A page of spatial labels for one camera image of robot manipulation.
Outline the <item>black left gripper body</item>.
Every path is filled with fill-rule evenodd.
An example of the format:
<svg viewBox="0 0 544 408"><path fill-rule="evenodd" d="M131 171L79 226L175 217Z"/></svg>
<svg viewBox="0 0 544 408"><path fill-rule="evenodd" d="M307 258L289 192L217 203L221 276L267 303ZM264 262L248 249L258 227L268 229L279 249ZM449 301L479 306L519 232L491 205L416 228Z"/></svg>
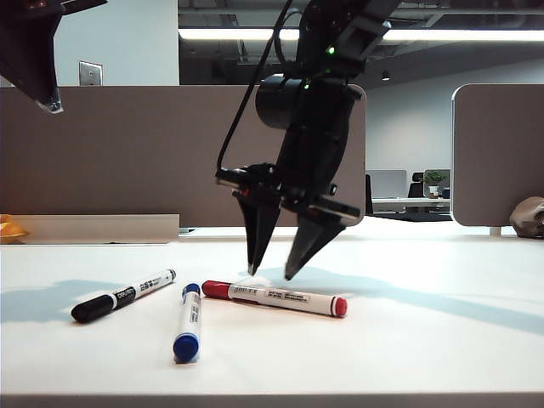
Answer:
<svg viewBox="0 0 544 408"><path fill-rule="evenodd" d="M75 14L107 4L106 0L25 1L25 11L32 17Z"/></svg>

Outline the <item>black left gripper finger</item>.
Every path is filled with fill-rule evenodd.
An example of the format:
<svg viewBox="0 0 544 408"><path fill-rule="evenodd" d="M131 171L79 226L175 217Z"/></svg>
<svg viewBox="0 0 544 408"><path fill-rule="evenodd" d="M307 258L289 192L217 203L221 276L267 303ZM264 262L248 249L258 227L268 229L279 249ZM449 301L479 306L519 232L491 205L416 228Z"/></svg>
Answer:
<svg viewBox="0 0 544 408"><path fill-rule="evenodd" d="M59 1L1 2L1 76L44 111L63 111L54 66Z"/></svg>

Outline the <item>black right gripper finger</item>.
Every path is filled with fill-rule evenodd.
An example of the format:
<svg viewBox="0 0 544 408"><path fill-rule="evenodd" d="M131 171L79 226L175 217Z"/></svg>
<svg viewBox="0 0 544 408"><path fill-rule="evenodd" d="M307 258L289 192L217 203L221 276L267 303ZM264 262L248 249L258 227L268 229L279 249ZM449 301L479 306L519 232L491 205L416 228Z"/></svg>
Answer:
<svg viewBox="0 0 544 408"><path fill-rule="evenodd" d="M329 213L297 217L298 229L286 261L285 279L290 281L297 272L327 243L344 230L340 218Z"/></svg>
<svg viewBox="0 0 544 408"><path fill-rule="evenodd" d="M248 274L255 275L280 215L280 197L271 190L233 190L244 218Z"/></svg>

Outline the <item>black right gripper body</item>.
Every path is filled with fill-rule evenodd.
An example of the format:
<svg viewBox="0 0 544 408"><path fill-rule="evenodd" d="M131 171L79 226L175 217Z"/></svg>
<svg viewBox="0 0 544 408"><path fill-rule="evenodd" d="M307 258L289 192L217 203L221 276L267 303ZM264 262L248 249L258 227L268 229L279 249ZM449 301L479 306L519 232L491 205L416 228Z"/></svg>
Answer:
<svg viewBox="0 0 544 408"><path fill-rule="evenodd" d="M248 190L259 184L275 188L284 207L338 216L349 225L361 220L361 197L347 204L334 201L333 179L349 145L349 121L360 91L259 91L255 106L260 120L284 130L276 164L261 163L227 169L216 179Z"/></svg>

